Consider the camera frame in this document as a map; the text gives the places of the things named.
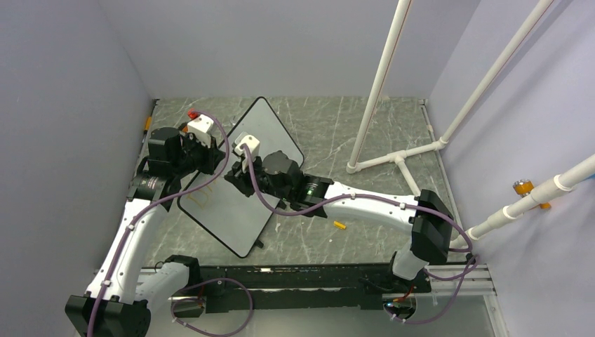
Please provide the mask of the white whiteboard black frame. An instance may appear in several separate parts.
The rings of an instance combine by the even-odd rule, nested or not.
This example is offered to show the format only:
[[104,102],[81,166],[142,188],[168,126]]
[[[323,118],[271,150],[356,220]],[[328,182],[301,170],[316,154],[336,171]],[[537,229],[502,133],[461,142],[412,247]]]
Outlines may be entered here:
[[[266,98],[256,98],[239,117],[227,134],[229,144],[235,146],[247,135],[260,142],[257,157],[264,159],[280,150],[303,165],[302,150]],[[272,212],[255,195],[249,172],[235,154],[217,169],[222,175],[209,185],[204,184],[208,175],[196,174],[187,185],[189,194],[178,199],[178,207],[233,254],[245,258],[257,245]]]

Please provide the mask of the yellow marker cap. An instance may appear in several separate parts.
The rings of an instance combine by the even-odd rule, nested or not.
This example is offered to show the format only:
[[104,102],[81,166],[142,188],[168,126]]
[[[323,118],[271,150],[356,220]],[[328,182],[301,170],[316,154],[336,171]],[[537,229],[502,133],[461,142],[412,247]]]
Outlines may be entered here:
[[333,222],[333,225],[334,225],[334,226],[335,226],[337,229],[340,229],[340,230],[346,230],[346,229],[347,229],[347,226],[346,226],[346,225],[344,225],[343,223],[340,223],[340,222],[338,222],[338,221],[334,221],[334,222]]

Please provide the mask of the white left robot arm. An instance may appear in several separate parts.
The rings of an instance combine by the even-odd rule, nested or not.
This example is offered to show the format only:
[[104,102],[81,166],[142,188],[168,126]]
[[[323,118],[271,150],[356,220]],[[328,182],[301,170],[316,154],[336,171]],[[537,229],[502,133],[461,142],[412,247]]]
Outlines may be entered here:
[[80,336],[145,336],[152,313],[175,292],[200,289],[199,261],[189,256],[170,256],[145,282],[138,279],[156,229],[182,194],[181,180],[195,171],[216,179],[218,165],[227,163],[229,153],[218,148],[212,129],[208,123],[151,132],[108,254],[84,294],[65,306]]

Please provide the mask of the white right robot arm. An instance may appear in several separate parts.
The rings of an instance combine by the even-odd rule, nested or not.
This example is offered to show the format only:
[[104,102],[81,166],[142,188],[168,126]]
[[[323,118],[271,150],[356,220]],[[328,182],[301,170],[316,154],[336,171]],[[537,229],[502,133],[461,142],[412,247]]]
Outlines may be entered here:
[[395,291],[406,290],[426,266],[443,265],[448,260],[454,220],[430,190],[422,190],[418,196],[360,190],[306,174],[282,151],[265,158],[242,157],[225,174],[225,180],[246,197],[255,194],[260,200],[267,195],[279,199],[289,205],[288,216],[352,217],[408,234],[386,274]]

